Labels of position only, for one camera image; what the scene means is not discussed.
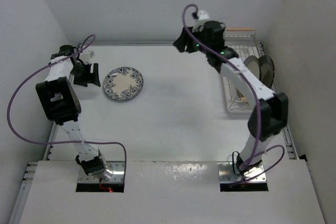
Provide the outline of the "blue floral ceramic plate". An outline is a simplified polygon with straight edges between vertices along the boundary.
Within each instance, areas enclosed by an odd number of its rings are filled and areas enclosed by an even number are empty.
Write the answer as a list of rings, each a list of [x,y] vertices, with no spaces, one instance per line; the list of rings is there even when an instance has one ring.
[[[135,68],[118,67],[110,71],[104,81],[104,93],[115,101],[135,98],[144,86],[144,77]]]

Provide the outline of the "brown rim cream plate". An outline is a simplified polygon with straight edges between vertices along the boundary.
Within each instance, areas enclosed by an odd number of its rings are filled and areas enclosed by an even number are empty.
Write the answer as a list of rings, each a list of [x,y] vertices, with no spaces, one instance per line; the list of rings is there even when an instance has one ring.
[[[247,57],[244,61],[244,65],[258,80],[261,80],[261,68],[256,56],[251,55]]]

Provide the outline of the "black patterned rim plate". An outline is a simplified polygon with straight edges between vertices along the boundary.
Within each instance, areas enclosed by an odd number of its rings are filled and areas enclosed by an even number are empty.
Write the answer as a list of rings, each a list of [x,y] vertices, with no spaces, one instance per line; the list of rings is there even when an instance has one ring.
[[[275,65],[273,60],[268,55],[264,55],[258,59],[258,62],[261,71],[261,82],[268,88],[272,88],[275,77]]]

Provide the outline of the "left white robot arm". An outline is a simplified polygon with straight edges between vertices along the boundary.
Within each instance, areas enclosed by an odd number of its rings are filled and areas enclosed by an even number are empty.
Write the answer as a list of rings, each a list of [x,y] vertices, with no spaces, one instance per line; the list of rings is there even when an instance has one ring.
[[[78,155],[76,163],[84,173],[107,182],[113,175],[98,146],[92,144],[80,123],[81,104],[72,85],[87,87],[89,84],[101,86],[99,65],[91,63],[92,51],[75,57],[75,47],[63,45],[50,59],[50,71],[44,82],[35,88],[46,117],[59,125],[68,135]]]

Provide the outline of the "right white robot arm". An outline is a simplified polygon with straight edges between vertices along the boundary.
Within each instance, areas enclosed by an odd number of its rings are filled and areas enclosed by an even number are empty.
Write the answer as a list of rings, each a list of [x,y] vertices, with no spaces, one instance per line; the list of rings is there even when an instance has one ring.
[[[252,108],[247,123],[249,137],[233,169],[243,175],[260,163],[272,139],[287,125],[288,97],[275,93],[255,77],[239,54],[225,45],[223,33],[224,25],[213,20],[206,21],[201,31],[184,26],[173,45],[179,52],[205,54],[209,65],[230,80]]]

